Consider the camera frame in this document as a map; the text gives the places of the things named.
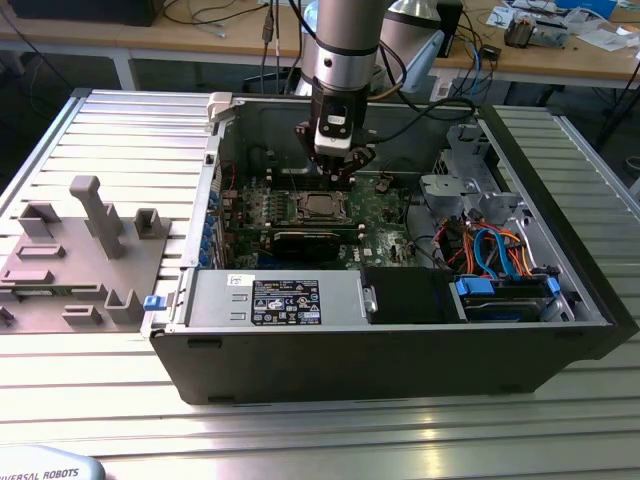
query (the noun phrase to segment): motherboard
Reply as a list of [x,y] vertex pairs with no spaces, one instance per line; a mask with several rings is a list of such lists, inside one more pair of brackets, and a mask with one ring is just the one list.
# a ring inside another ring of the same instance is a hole
[[418,265],[404,225],[409,191],[378,177],[339,190],[286,189],[252,178],[222,195],[225,263],[233,269],[349,270]]

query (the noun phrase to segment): blue cable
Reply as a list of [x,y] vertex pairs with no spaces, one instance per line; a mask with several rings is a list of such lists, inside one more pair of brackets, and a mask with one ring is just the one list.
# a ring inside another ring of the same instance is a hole
[[484,261],[482,260],[482,255],[480,253],[480,243],[482,242],[482,238],[486,233],[491,233],[494,237],[496,237],[496,242],[498,242],[498,251],[500,252],[500,262],[502,263],[504,273],[509,276],[517,276],[513,265],[511,265],[511,262],[509,261],[509,257],[507,255],[507,247],[504,244],[504,240],[502,239],[500,232],[492,228],[483,228],[476,234],[476,238],[473,241],[473,255],[476,257],[476,263],[480,266],[480,268],[491,275],[493,279],[498,279],[498,275],[496,274],[496,272],[491,270],[491,268],[489,268],[484,263]]

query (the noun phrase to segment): electronic component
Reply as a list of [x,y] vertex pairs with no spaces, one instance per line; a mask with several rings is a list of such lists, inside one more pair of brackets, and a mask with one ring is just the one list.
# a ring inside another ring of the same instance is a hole
[[502,49],[485,43],[478,53],[481,58],[486,58],[490,62],[497,62],[500,59]]
[[308,192],[296,196],[296,217],[292,223],[351,223],[341,192]]
[[372,290],[376,311],[373,324],[458,323],[449,284],[450,271],[429,268],[365,267],[362,284]]
[[340,252],[340,236],[327,232],[279,232],[273,236],[273,255],[282,260],[326,262]]
[[515,14],[509,27],[504,31],[504,43],[510,47],[526,48],[533,35],[535,21],[524,15]]
[[504,32],[504,43],[510,47],[525,48],[527,45],[537,45],[564,48],[568,41],[569,29],[562,20],[525,12],[514,14]]
[[470,322],[538,322],[559,294],[558,281],[546,275],[500,280],[461,277],[456,289]]

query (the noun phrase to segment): black plastic cover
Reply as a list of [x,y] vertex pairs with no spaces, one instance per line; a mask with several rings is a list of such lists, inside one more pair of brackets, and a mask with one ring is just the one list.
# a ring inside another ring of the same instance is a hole
[[459,323],[450,271],[421,267],[365,267],[362,284],[373,287],[373,324]]

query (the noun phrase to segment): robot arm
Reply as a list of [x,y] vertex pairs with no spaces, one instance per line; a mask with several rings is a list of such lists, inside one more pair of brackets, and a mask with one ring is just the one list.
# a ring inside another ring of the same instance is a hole
[[390,0],[320,0],[311,119],[296,133],[312,162],[333,180],[374,158],[359,142],[384,14]]

